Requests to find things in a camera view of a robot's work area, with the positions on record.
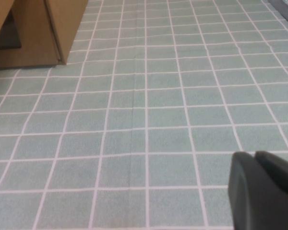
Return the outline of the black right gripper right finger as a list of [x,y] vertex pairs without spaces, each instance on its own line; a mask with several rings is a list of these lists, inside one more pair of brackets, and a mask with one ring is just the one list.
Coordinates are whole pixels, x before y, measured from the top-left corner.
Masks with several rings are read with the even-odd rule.
[[267,151],[257,151],[254,157],[272,181],[288,194],[288,161]]

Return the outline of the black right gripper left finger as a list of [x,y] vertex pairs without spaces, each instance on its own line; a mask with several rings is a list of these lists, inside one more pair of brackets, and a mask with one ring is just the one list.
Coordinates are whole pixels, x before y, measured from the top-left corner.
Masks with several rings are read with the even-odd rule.
[[228,197],[236,230],[288,230],[288,194],[256,161],[235,152],[231,159]]

